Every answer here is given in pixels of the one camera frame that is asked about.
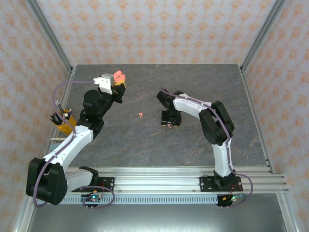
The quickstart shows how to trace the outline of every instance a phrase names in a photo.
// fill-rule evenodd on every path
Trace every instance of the small pink object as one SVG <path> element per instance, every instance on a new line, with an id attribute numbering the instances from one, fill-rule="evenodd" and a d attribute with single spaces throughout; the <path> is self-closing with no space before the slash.
<path id="1" fill-rule="evenodd" d="M 117 84 L 120 81 L 126 81 L 126 76 L 122 74 L 122 72 L 120 70 L 118 70 L 117 72 L 115 72 L 113 74 L 114 76 L 114 82 L 115 84 Z"/>

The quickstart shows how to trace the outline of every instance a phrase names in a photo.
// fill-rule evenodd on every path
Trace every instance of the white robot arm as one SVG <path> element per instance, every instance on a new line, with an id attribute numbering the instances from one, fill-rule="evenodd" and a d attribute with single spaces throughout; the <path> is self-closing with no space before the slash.
<path id="1" fill-rule="evenodd" d="M 234 167 L 231 162 L 230 146 L 235 127 L 223 104 L 220 101 L 214 103 L 200 101 L 181 91 L 170 94 L 167 90 L 163 90 L 158 93 L 157 99 L 167 109 L 162 111 L 161 125 L 179 126 L 182 122 L 181 112 L 186 112 L 201 122 L 205 138 L 211 143 L 215 158 L 214 177 L 208 177 L 205 187 L 201 190 L 228 189 L 229 191 L 235 183 L 240 182 L 240 178 L 231 171 Z M 225 128 L 222 127 L 213 110 L 220 117 Z"/>
<path id="2" fill-rule="evenodd" d="M 57 205 L 68 191 L 98 185 L 98 172 L 94 169 L 80 167 L 73 173 L 65 172 L 78 153 L 99 134 L 104 125 L 102 118 L 113 102 L 122 103 L 121 98 L 126 89 L 125 79 L 116 84 L 113 81 L 111 74 L 94 78 L 94 84 L 99 85 L 98 91 L 89 90 L 85 93 L 84 109 L 75 127 L 76 133 L 72 132 L 54 151 L 42 159 L 34 158 L 30 162 L 26 186 L 28 196 L 33 196 L 39 173 L 51 158 L 53 159 L 45 169 L 45 175 L 41 177 L 37 188 L 38 199 Z"/>
<path id="3" fill-rule="evenodd" d="M 187 94 L 183 93 L 179 95 L 180 97 L 185 98 L 191 98 Z M 207 110 L 207 107 L 205 105 L 211 106 L 211 102 L 203 102 L 204 104 L 198 104 L 195 101 L 188 101 L 183 98 L 175 98 L 173 100 L 174 107 L 177 111 L 186 112 L 197 119 L 199 119 L 199 114 L 202 110 Z M 231 156 L 231 139 L 228 142 L 228 146 L 226 143 L 223 142 L 222 145 L 218 144 L 212 144 L 213 153 L 214 153 L 214 159 L 215 159 L 215 171 L 216 173 L 221 176 L 225 177 L 228 176 L 231 171 L 228 167 L 227 162 L 227 148 L 229 149 L 229 156 Z"/>

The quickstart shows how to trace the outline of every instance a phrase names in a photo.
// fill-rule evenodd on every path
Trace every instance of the mounting plate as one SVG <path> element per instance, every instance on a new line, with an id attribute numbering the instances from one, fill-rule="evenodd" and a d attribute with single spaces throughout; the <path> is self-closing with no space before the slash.
<path id="1" fill-rule="evenodd" d="M 229 192 L 232 190 L 233 192 L 243 191 L 241 178 L 239 176 L 233 177 L 231 182 L 226 186 L 220 187 L 216 184 L 216 182 L 217 181 L 214 176 L 201 176 L 199 178 L 199 187 L 201 192 L 220 192 L 220 191 Z"/>
<path id="2" fill-rule="evenodd" d="M 99 177 L 98 178 L 98 186 L 106 187 L 110 189 L 111 191 L 114 191 L 114 186 L 115 186 L 115 178 L 114 177 Z M 94 191 L 95 188 L 86 188 L 86 189 L 76 189 L 73 190 L 72 192 L 92 192 Z M 103 192 L 102 189 L 96 189 L 98 192 Z"/>

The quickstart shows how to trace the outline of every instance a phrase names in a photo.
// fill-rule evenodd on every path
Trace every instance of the orange floral wallpaper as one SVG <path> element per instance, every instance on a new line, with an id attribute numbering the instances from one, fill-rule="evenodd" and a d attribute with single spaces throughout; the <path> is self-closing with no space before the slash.
<path id="1" fill-rule="evenodd" d="M 38 0 L 72 65 L 242 64 L 275 0 Z"/>
<path id="2" fill-rule="evenodd" d="M 0 231 L 11 232 L 28 164 L 50 135 L 52 93 L 67 72 L 25 0 L 0 1 Z"/>
<path id="3" fill-rule="evenodd" d="M 246 78 L 275 169 L 287 174 L 297 214 L 308 229 L 308 0 L 286 2 Z"/>

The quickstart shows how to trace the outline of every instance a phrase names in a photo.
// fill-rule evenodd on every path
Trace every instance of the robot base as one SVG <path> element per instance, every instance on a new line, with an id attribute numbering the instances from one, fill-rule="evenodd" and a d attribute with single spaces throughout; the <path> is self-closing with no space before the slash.
<path id="1" fill-rule="evenodd" d="M 201 192 L 236 192 L 243 191 L 241 178 L 233 173 L 226 177 L 219 176 L 214 171 L 214 176 L 199 178 Z"/>
<path id="2" fill-rule="evenodd" d="M 115 178 L 114 177 L 99 177 L 98 183 L 95 184 L 96 186 L 102 186 L 110 189 L 111 191 L 114 191 L 114 185 L 115 185 Z M 76 189 L 72 192 L 92 192 L 94 190 L 97 190 L 98 192 L 103 192 L 103 190 L 99 188 L 86 188 L 86 189 Z"/>

